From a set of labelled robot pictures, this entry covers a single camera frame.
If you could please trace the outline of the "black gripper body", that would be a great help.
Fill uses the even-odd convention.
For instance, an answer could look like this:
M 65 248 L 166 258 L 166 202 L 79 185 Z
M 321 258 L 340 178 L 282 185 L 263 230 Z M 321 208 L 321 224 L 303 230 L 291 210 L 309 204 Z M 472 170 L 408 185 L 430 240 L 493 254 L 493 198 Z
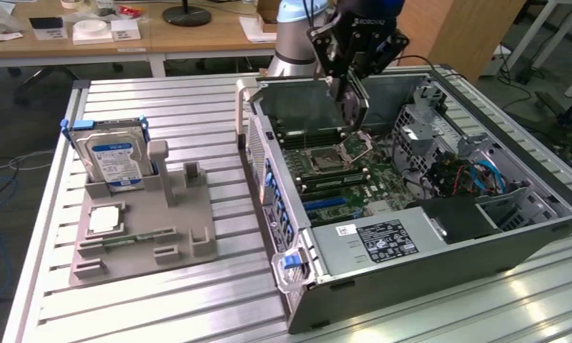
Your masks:
M 337 1 L 333 33 L 338 56 L 357 74 L 373 74 L 392 54 L 396 1 Z

